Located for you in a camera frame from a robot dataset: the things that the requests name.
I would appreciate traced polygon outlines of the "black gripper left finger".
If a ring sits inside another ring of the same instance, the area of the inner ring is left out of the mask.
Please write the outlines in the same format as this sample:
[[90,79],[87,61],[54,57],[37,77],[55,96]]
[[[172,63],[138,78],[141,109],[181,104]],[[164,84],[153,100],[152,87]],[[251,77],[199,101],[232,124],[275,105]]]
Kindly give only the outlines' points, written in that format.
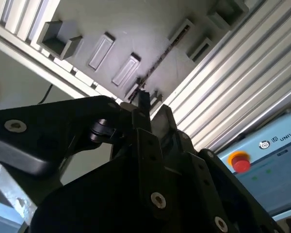
[[110,161],[134,157],[141,168],[160,173],[162,150],[149,110],[145,91],[137,105],[96,96],[0,110],[0,191],[31,220],[43,200],[63,187],[69,158],[103,143],[113,146]]

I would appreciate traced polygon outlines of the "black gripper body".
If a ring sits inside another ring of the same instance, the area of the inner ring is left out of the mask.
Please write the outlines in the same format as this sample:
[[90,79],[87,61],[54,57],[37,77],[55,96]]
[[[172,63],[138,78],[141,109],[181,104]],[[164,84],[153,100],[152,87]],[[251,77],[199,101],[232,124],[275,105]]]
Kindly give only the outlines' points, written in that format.
[[51,193],[37,208],[32,233],[206,233],[202,160],[184,153],[176,170],[114,159]]

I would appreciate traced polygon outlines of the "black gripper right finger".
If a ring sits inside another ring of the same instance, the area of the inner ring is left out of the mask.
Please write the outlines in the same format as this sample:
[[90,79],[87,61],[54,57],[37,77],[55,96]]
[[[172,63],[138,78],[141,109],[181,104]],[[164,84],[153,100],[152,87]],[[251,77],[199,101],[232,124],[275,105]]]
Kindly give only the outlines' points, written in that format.
[[181,174],[180,199],[185,226],[199,233],[281,233],[270,217],[218,156],[208,149],[197,152],[189,136],[178,130],[172,110],[160,109],[160,138],[168,168]]

